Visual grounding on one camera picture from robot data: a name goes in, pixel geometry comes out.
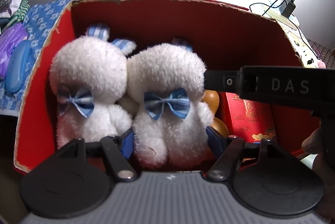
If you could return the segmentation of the person's hand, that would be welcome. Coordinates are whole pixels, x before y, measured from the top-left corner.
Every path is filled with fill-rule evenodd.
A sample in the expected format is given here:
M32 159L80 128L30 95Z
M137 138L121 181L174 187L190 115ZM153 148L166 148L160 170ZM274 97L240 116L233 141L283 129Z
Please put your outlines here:
M320 176L324 183L324 196L319 203L318 213L334 223L334 169L330 168L324 160L324 139L321 128L317 128L302 143L305 153L316 154L312 170Z

